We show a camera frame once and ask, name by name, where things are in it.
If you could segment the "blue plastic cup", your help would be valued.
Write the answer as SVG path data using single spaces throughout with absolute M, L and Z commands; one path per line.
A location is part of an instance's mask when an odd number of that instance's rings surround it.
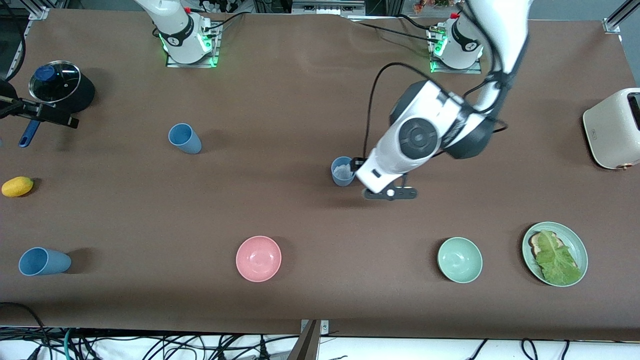
M 71 258 L 61 251 L 43 247 L 30 248 L 23 253 L 18 262 L 18 270 L 24 276 L 47 276 L 68 271 Z
M 349 164 L 351 166 L 351 162 L 352 162 L 352 158 L 348 157 L 348 156 L 337 157 L 332 162 L 332 164 L 330 166 L 330 173 L 331 173 L 331 177 L 333 178 L 334 184 L 336 184 L 339 187 L 347 187 L 353 182 L 353 180 L 355 178 L 355 173 L 354 173 L 354 171 L 352 171 L 352 169 L 350 169 L 350 170 L 353 172 L 353 176 L 352 176 L 352 178 L 350 178 L 350 179 L 348 179 L 346 181 L 338 180 L 337 178 L 334 178 L 334 176 L 333 176 L 333 170 L 334 170 L 334 168 L 336 166 L 341 166 L 342 164 Z
M 202 150 L 201 139 L 192 126 L 187 123 L 174 125 L 167 134 L 169 143 L 186 154 L 196 155 Z

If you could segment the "glass lid blue knob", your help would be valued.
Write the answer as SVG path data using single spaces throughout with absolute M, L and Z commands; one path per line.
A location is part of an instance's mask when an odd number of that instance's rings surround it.
M 82 73 L 73 63 L 56 60 L 39 66 L 29 80 L 29 93 L 44 103 L 68 98 L 78 87 Z

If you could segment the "yellow lemon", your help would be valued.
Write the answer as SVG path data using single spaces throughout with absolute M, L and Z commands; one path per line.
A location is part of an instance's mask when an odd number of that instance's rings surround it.
M 1 187 L 1 193 L 7 198 L 20 198 L 30 193 L 33 188 L 32 178 L 20 176 L 7 180 Z

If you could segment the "mint green bowl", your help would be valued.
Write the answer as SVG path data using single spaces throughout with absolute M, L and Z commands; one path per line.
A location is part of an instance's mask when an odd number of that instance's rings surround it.
M 439 271 L 458 284 L 469 284 L 483 270 L 483 256 L 478 246 L 464 237 L 451 237 L 439 246 L 436 256 Z

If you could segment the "pink bowl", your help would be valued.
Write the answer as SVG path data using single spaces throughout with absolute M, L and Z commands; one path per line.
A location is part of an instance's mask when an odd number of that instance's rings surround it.
M 255 235 L 244 240 L 237 249 L 235 265 L 238 273 L 252 283 L 262 283 L 273 278 L 282 263 L 278 243 L 265 235 Z

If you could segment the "grey metal box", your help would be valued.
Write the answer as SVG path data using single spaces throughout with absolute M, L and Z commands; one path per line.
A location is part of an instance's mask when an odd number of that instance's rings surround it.
M 291 14 L 329 14 L 343 18 L 365 16 L 364 0 L 291 0 Z

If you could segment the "metal table clamp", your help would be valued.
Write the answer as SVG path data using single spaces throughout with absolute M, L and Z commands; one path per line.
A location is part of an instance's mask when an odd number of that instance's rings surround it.
M 307 324 L 309 322 L 310 322 L 309 319 L 302 319 L 302 321 L 301 321 L 301 330 L 300 330 L 301 334 L 305 331 L 306 326 L 307 326 Z M 317 323 L 320 326 L 320 335 L 322 337 L 329 335 L 329 332 L 330 332 L 329 320 L 322 319 L 322 320 L 318 320 Z

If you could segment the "toast bread slice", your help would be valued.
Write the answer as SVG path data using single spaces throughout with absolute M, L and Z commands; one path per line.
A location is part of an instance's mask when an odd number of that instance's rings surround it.
M 541 230 L 529 240 L 532 253 L 542 269 L 578 268 L 569 247 L 550 230 Z

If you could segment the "grey metal bar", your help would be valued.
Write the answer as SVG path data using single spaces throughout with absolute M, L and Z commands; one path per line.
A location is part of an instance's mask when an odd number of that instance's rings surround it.
M 308 320 L 286 360 L 317 360 L 322 329 L 320 319 Z

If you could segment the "green lettuce leaf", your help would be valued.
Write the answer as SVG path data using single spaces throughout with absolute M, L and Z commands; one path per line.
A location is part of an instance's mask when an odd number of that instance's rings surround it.
M 544 280 L 557 286 L 569 286 L 580 280 L 582 272 L 578 264 L 555 232 L 539 231 L 530 243 Z

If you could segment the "white power strip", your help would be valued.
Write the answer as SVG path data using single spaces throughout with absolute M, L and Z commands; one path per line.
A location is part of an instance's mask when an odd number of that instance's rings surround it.
M 194 4 L 206 13 L 256 13 L 254 0 L 194 0 Z

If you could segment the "mint green plate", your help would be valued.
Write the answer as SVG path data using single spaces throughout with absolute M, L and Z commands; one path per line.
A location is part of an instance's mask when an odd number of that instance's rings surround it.
M 578 268 L 582 272 L 580 280 L 571 285 L 553 285 L 550 282 L 544 280 L 542 271 L 535 260 L 530 245 L 530 238 L 537 232 L 542 230 L 553 231 L 565 243 L 565 245 L 569 247 L 571 255 L 573 256 Z M 585 277 L 589 265 L 589 257 L 582 239 L 580 239 L 580 237 L 571 228 L 553 221 L 543 221 L 531 225 L 530 228 L 528 228 L 528 230 L 526 230 L 525 234 L 522 236 L 521 253 L 525 265 L 530 270 L 531 274 L 542 283 L 553 287 L 566 288 L 578 284 Z

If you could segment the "cream toaster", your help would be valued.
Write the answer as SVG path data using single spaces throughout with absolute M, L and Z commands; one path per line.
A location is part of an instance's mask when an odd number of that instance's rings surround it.
M 640 165 L 640 88 L 613 93 L 585 111 L 582 122 L 598 166 L 622 170 Z

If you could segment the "aluminium frame extrusion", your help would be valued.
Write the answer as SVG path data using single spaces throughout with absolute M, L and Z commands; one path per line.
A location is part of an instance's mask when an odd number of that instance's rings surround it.
M 627 17 L 627 7 L 634 0 L 624 0 L 609 16 L 602 20 L 602 27 L 606 34 L 619 34 L 620 24 Z
M 50 1 L 45 0 L 17 0 L 17 5 L 11 6 L 21 24 L 22 37 L 26 39 L 36 21 L 43 21 L 50 12 Z

